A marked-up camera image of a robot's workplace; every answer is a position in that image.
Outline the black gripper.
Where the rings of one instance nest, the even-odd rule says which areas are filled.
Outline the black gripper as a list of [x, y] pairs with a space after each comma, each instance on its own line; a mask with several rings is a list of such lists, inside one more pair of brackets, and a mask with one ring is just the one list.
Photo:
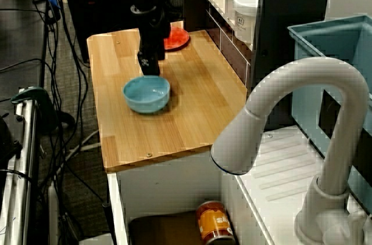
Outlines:
[[137, 59], [141, 71], [143, 75], [159, 76], [158, 61], [165, 60], [164, 39], [170, 34], [170, 22], [163, 9], [137, 9], [136, 18], [140, 34]]

